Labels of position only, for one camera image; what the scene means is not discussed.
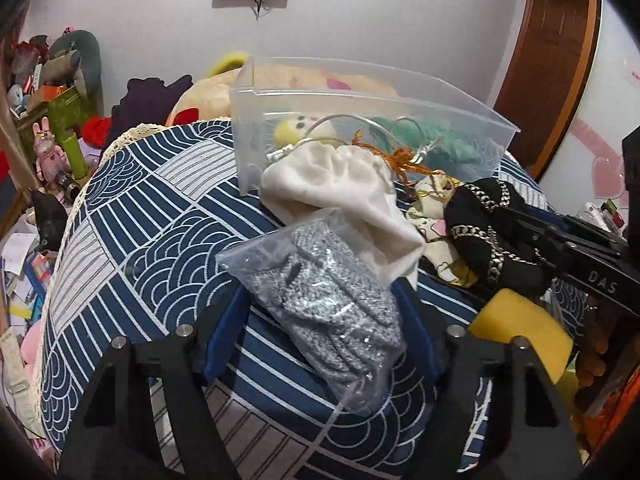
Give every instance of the door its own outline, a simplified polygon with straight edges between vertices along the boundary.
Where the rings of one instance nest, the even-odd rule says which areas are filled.
[[[573,117],[594,47],[597,0],[527,0],[495,110],[521,128],[509,150],[542,176]]]

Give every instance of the clear plastic bin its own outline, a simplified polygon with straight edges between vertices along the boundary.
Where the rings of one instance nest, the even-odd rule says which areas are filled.
[[[404,129],[414,128],[414,137],[426,137],[423,142],[414,138],[414,144],[438,139],[438,149],[422,163],[466,182],[492,176],[519,131],[500,114],[442,79],[337,59],[251,57],[231,85],[229,99],[241,194],[258,189],[268,165],[266,154],[274,149],[276,127],[299,116],[354,114],[378,123],[381,118],[411,118],[419,126],[401,120]],[[396,147],[380,131],[355,118],[333,119],[331,126],[349,142],[362,130],[363,142],[388,153]]]

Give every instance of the white pouch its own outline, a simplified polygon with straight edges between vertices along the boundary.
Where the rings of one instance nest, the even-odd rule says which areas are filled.
[[[391,176],[365,148],[308,142],[264,171],[260,200],[285,225],[321,208],[342,208],[375,249],[357,257],[383,285],[406,276],[415,288],[425,241],[398,209]]]

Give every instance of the blue patterned bedspread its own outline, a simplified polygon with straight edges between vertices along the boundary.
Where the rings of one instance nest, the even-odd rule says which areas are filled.
[[[216,120],[139,140],[91,179],[46,318],[43,426],[57,449],[109,341],[119,334],[133,342],[161,338],[192,322],[228,283],[217,252],[279,226],[257,193],[239,195],[235,174],[231,124]],[[509,155],[495,176],[515,184],[528,203],[546,207]],[[398,197],[406,209],[401,186]],[[580,295],[562,285],[556,292],[569,329],[579,332]],[[476,315],[460,293],[424,272],[418,293],[450,322],[467,325]],[[343,412],[280,326],[254,304],[225,373],[206,394],[243,479],[373,480],[402,475],[434,401],[408,355],[391,381],[377,413]],[[461,468],[479,456],[490,394],[490,381],[481,381]],[[152,401],[165,463],[180,469],[160,383]]]

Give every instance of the pink bunny figurine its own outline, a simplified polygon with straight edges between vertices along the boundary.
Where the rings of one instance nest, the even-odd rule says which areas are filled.
[[[33,152],[36,154],[36,173],[41,181],[53,184],[60,171],[71,170],[69,161],[49,130],[49,119],[42,118],[42,129],[37,122],[33,123],[33,134],[35,135]]]

